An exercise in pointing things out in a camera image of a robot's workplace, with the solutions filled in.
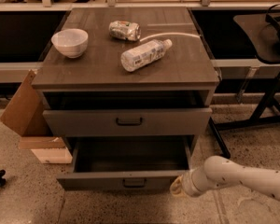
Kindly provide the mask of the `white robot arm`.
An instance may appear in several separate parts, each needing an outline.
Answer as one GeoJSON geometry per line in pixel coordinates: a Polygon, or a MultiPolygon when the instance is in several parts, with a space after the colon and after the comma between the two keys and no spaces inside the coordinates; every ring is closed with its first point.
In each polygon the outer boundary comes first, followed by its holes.
{"type": "Polygon", "coordinates": [[[174,196],[199,197],[211,189],[242,185],[280,202],[280,171],[247,167],[220,156],[212,156],[202,166],[186,171],[171,185],[174,196]]]}

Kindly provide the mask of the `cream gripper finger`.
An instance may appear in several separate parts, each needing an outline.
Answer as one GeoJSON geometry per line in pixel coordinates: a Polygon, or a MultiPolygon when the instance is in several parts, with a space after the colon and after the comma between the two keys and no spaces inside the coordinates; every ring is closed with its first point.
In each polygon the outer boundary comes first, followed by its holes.
{"type": "Polygon", "coordinates": [[[182,192],[182,178],[179,176],[175,179],[175,181],[170,186],[170,193],[175,197],[181,197],[182,192]]]}

